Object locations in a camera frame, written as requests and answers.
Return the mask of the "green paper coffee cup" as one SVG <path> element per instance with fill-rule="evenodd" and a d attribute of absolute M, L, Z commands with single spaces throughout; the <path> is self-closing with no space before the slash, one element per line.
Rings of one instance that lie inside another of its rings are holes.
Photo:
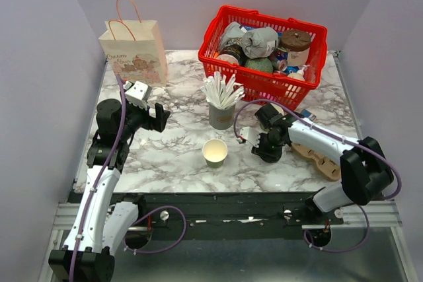
<path fill-rule="evenodd" d="M 202 147 L 202 154 L 210 168 L 219 168 L 227 157 L 228 148 L 222 140 L 210 139 Z"/>

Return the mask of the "brown cardboard cup carrier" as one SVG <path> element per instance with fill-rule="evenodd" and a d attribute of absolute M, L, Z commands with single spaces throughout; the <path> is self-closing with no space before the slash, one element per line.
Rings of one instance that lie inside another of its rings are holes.
<path fill-rule="evenodd" d="M 292 143 L 291 149 L 304 159 L 313 161 L 316 169 L 327 180 L 335 182 L 341 179 L 340 167 L 328 157 L 298 143 Z"/>

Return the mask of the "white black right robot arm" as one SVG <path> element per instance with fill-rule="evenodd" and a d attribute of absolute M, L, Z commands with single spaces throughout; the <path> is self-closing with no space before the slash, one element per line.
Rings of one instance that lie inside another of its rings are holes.
<path fill-rule="evenodd" d="M 255 114 L 268 131 L 261 133 L 252 152 L 262 160 L 278 162 L 285 145 L 306 146 L 340 167 L 340 181 L 315 193 L 304 207 L 305 218 L 313 224 L 326 219 L 328 212 L 355 203 L 367 205 L 387 186 L 394 175 L 379 143 L 371 138 L 358 140 L 324 129 L 293 112 L 281 114 L 273 105 L 263 105 Z"/>

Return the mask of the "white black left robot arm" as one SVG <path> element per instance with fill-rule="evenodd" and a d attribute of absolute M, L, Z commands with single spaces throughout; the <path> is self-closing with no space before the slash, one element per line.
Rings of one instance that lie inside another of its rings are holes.
<path fill-rule="evenodd" d="M 87 153 L 85 190 L 63 246 L 52 250 L 48 263 L 59 281 L 110 281 L 115 253 L 131 225 L 147 216 L 142 195 L 109 209 L 114 188 L 139 129 L 163 132 L 170 111 L 159 103 L 155 114 L 128 101 L 106 99 L 96 107 L 97 131 Z"/>

